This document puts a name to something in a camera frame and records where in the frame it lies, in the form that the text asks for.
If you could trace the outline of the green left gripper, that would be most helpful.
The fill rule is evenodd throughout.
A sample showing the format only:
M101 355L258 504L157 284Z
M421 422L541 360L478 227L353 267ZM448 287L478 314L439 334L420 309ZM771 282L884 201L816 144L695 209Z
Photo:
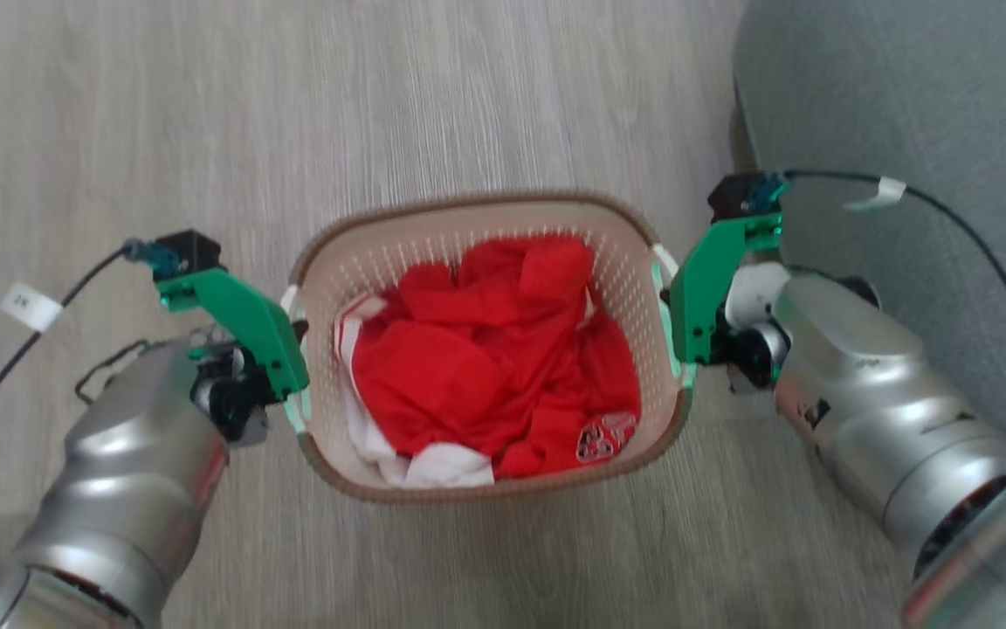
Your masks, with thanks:
M193 405L208 415L224 441L246 439L257 411L283 404L310 385L300 349L307 325L294 323L279 303L222 267L156 275L160 302L170 312L201 309L228 335L191 348Z

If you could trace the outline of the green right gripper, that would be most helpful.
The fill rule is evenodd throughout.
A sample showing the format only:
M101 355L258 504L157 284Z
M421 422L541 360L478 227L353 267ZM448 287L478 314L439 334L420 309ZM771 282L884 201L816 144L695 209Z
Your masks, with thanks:
M785 286L785 266L744 266L750 253L777 251L782 214L712 224L668 286L671 352L676 377L690 390L699 367L734 366L754 390L777 382L785 338L772 322Z

